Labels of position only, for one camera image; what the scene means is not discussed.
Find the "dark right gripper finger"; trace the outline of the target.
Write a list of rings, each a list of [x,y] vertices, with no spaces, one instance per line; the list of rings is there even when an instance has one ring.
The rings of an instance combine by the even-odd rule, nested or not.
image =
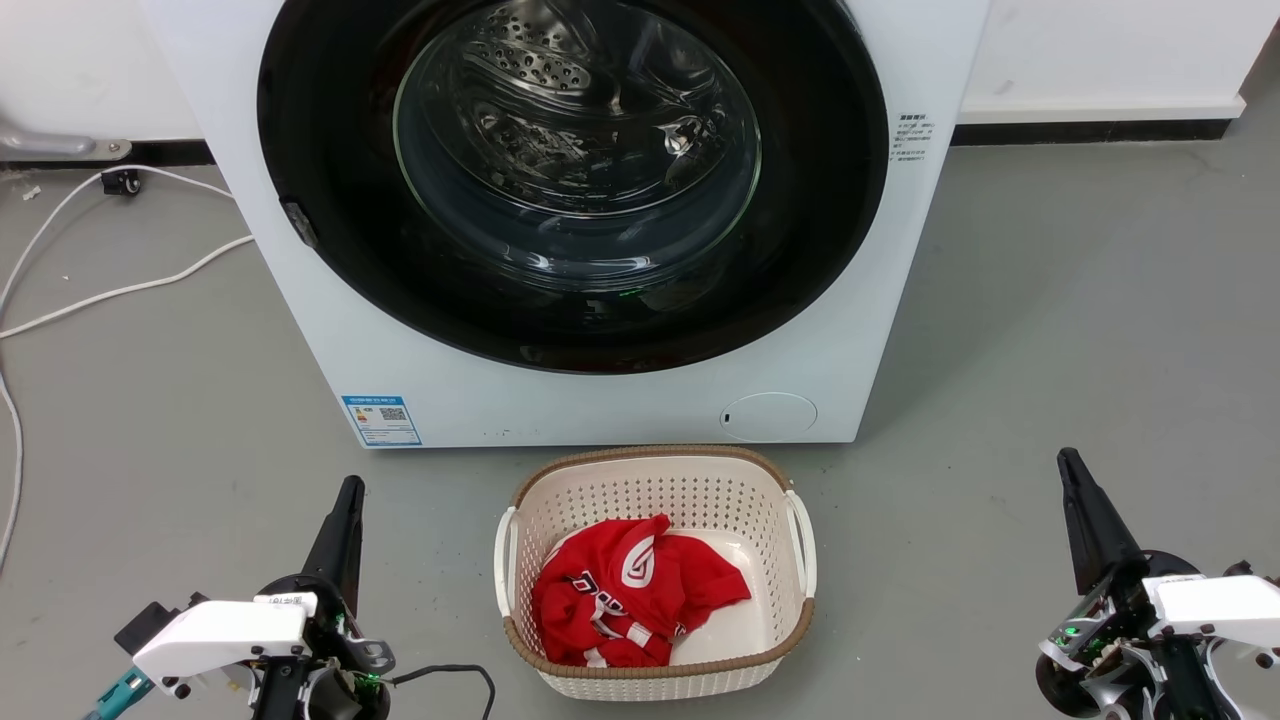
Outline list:
[[[1091,529],[1094,537],[1094,557],[1106,564],[1096,587],[1114,569],[1146,557],[1112,501],[1101,486],[1100,488],[1096,506],[1091,511]]]
[[[1059,451],[1057,469],[1062,484],[1062,510],[1074,582],[1078,594],[1084,596],[1094,589],[1106,564],[1094,557],[1091,529],[1091,511],[1101,488],[1076,448]]]

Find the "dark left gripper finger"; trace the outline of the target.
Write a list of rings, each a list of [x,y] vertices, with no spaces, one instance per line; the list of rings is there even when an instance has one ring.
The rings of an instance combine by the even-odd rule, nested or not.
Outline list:
[[[365,493],[366,486],[361,477],[346,477],[335,501],[340,530],[335,556],[335,585],[351,612],[358,611]]]
[[[303,564],[303,574],[326,579],[333,585],[335,585],[335,565],[337,565],[339,532],[340,532],[339,518],[338,512],[335,511],[335,502],[334,502],[330,512],[324,518],[323,524],[320,525],[320,530],[308,552],[307,560]]]

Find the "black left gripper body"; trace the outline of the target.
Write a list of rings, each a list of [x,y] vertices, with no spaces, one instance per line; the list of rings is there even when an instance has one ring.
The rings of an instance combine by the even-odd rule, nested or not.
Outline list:
[[[269,600],[314,594],[301,641],[260,656],[261,719],[387,719],[390,692],[381,676],[396,666],[384,641],[367,638],[338,587],[312,575],[289,575],[262,588]]]

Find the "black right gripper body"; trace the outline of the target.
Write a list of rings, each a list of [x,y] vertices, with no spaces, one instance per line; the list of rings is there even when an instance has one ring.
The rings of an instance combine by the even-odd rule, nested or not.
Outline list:
[[[1065,716],[1170,716],[1149,648],[1155,609],[1143,580],[1197,573],[1162,551],[1108,568],[1039,644],[1036,684],[1050,706]]]

